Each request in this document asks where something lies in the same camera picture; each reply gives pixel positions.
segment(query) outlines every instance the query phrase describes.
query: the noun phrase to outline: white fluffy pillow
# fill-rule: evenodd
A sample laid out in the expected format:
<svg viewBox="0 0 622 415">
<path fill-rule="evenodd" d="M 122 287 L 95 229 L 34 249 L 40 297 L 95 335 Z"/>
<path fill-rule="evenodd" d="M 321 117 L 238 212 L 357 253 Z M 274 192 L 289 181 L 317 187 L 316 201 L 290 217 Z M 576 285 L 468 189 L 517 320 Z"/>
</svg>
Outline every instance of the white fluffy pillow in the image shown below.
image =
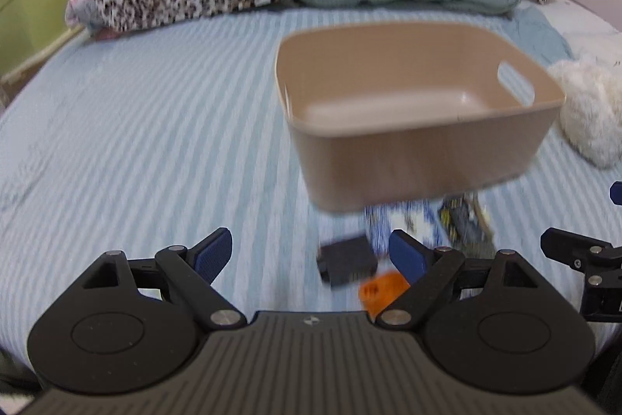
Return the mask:
<svg viewBox="0 0 622 415">
<path fill-rule="evenodd" d="M 566 93 L 559 121 L 570 144 L 597 167 L 613 166 L 622 158 L 622 77 L 585 60 L 549 73 Z"/>
</svg>

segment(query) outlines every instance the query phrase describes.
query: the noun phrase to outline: bed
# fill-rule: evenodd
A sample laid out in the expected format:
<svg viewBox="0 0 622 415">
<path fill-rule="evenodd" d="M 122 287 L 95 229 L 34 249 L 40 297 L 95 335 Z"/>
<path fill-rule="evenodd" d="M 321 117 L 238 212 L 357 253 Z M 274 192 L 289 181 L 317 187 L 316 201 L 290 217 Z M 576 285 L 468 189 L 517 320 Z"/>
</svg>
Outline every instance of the bed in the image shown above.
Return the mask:
<svg viewBox="0 0 622 415">
<path fill-rule="evenodd" d="M 234 251 L 214 285 L 247 316 L 359 310 L 358 287 L 322 285 L 315 256 L 321 243 L 365 232 L 364 214 L 332 216 L 309 203 L 274 57 L 297 29 L 394 19 L 480 25 L 543 65 L 571 57 L 561 35 L 617 34 L 571 1 L 552 0 L 523 1 L 511 16 L 405 1 L 273 8 L 113 41 L 78 37 L 0 117 L 0 347 L 27 363 L 38 316 L 105 250 L 149 257 L 220 226 Z M 578 307 L 582 277 L 544 258 L 539 237 L 558 227 L 616 244 L 622 211 L 608 188 L 619 169 L 594 169 L 554 126 L 524 176 L 480 192 L 496 247 L 520 252 Z M 616 329 L 592 328 L 599 350 Z"/>
</svg>

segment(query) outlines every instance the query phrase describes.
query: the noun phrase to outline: black bracket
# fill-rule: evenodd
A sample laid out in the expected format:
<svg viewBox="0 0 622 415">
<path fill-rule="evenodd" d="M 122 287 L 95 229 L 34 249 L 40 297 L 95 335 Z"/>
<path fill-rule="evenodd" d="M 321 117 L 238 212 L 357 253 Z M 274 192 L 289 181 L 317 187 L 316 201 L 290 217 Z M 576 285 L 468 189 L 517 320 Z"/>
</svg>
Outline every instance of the black bracket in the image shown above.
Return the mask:
<svg viewBox="0 0 622 415">
<path fill-rule="evenodd" d="M 411 286 L 376 325 L 416 333 L 455 378 L 529 394 L 576 382 L 590 363 L 594 339 L 584 319 L 514 250 L 467 259 L 449 247 L 430 251 L 394 231 L 390 257 Z M 461 298 L 466 289 L 482 291 Z"/>
<path fill-rule="evenodd" d="M 181 368 L 203 334 L 246 325 L 210 286 L 231 243 L 221 228 L 191 249 L 169 246 L 154 259 L 129 261 L 120 250 L 101 255 L 30 332 L 29 357 L 41 382 L 82 394 L 141 389 Z M 163 300 L 138 289 L 159 289 Z"/>
<path fill-rule="evenodd" d="M 546 257 L 585 274 L 581 315 L 590 322 L 622 322 L 622 247 L 559 229 L 540 238 Z"/>
</svg>

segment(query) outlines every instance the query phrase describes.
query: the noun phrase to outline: metal screw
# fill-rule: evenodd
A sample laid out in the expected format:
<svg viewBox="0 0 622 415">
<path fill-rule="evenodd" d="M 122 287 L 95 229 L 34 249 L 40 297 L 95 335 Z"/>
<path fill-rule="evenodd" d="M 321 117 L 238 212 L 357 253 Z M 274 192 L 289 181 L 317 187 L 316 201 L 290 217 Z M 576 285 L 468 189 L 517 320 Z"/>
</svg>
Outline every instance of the metal screw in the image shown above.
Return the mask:
<svg viewBox="0 0 622 415">
<path fill-rule="evenodd" d="M 237 324 L 241 318 L 242 316 L 235 310 L 218 310 L 210 316 L 214 324 L 222 327 Z"/>
<path fill-rule="evenodd" d="M 598 287 L 603 282 L 603 279 L 602 279 L 602 277 L 600 277 L 597 274 L 595 274 L 593 276 L 590 276 L 588 278 L 587 282 L 590 285 L 593 285 L 594 287 Z"/>
<path fill-rule="evenodd" d="M 388 310 L 384 312 L 380 318 L 383 319 L 385 324 L 404 325 L 410 322 L 411 315 L 409 312 L 405 312 L 404 310 Z"/>
</svg>

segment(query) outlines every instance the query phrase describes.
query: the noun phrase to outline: blue object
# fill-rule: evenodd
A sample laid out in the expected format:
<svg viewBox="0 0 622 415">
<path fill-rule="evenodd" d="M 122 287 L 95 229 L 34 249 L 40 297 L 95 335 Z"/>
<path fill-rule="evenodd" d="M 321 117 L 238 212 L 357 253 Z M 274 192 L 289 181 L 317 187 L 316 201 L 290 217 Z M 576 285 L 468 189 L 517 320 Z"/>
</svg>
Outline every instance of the blue object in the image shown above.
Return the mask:
<svg viewBox="0 0 622 415">
<path fill-rule="evenodd" d="M 615 205 L 622 206 L 622 182 L 616 182 L 609 189 L 609 197 Z"/>
<path fill-rule="evenodd" d="M 410 285 L 414 284 L 428 270 L 431 251 L 403 231 L 393 231 L 389 237 L 389 258 Z"/>
<path fill-rule="evenodd" d="M 188 250 L 186 262 L 211 285 L 231 259 L 232 243 L 229 230 L 221 227 Z"/>
</svg>

